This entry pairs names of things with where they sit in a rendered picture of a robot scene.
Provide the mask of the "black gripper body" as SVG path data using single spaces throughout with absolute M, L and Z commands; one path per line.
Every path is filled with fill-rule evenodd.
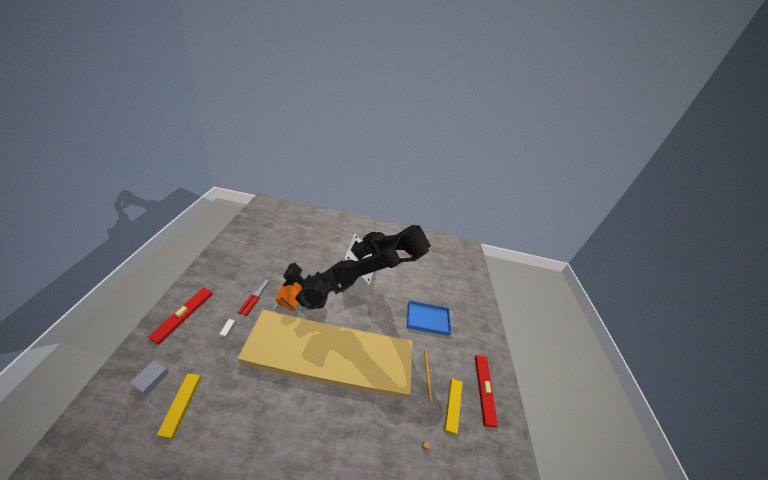
M 306 278 L 303 278 L 300 273 L 302 270 L 295 264 L 290 264 L 289 267 L 286 269 L 283 277 L 289 282 L 289 283 L 296 283 L 301 286 L 302 283 L 313 283 L 314 281 L 317 281 L 317 277 L 320 274 L 320 272 L 316 273 L 316 276 L 308 275 Z M 326 304 L 328 295 L 322 300 L 322 302 L 319 304 L 317 309 L 323 308 Z

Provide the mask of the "tan panel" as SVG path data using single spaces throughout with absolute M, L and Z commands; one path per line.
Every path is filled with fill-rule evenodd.
M 411 395 L 412 341 L 262 311 L 238 361 L 395 398 Z

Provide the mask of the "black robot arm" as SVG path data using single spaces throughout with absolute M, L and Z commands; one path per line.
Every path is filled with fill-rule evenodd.
M 363 275 L 390 267 L 402 262 L 414 262 L 429 252 L 431 247 L 420 225 L 411 225 L 397 235 L 385 236 L 382 232 L 370 232 L 364 241 L 354 242 L 351 251 L 358 261 L 340 261 L 319 274 L 317 281 L 302 283 L 301 291 L 295 300 L 308 310 L 316 309 L 322 300 L 334 291 L 342 293 L 351 287 Z M 410 258 L 400 258 L 396 250 L 405 250 Z M 363 259 L 364 256 L 371 256 Z M 338 284 L 342 287 L 339 288 Z

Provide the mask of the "yellow flat bar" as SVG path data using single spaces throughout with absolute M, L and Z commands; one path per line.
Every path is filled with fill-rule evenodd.
M 445 428 L 443 431 L 457 435 L 458 423 L 460 419 L 460 400 L 462 397 L 462 382 L 457 379 L 451 379 L 449 396 L 447 398 L 447 409 Z
M 187 412 L 188 405 L 194 396 L 196 388 L 199 386 L 198 384 L 201 381 L 201 378 L 202 377 L 198 374 L 187 374 L 160 430 L 157 433 L 159 437 L 166 437 L 169 439 L 175 437 L 185 412 Z

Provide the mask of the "blue shallow tray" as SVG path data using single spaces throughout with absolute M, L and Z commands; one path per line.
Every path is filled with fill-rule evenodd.
M 415 300 L 408 302 L 407 329 L 450 336 L 451 318 L 448 307 Z

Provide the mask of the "red long flat bar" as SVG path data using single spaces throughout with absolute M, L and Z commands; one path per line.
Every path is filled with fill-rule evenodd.
M 493 399 L 493 391 L 491 387 L 491 378 L 489 375 L 489 366 L 487 358 L 484 356 L 476 355 L 476 374 L 479 384 L 480 405 L 482 409 L 483 424 L 486 427 L 498 427 L 497 415 L 495 411 L 495 403 Z
M 179 325 L 181 325 L 181 323 L 183 323 L 189 316 L 191 316 L 192 313 L 199 308 L 199 306 L 204 304 L 204 302 L 207 301 L 210 296 L 213 296 L 212 291 L 207 290 L 206 288 L 202 288 L 201 291 L 198 291 L 197 294 L 193 296 L 192 299 L 190 298 L 189 301 L 185 303 L 185 305 L 182 305 L 178 311 L 169 317 L 166 322 L 163 322 L 162 325 L 153 331 L 152 334 L 148 336 L 148 338 L 158 345 L 161 344 L 161 342 L 163 342 L 166 337 L 168 337 L 176 328 L 178 328 Z

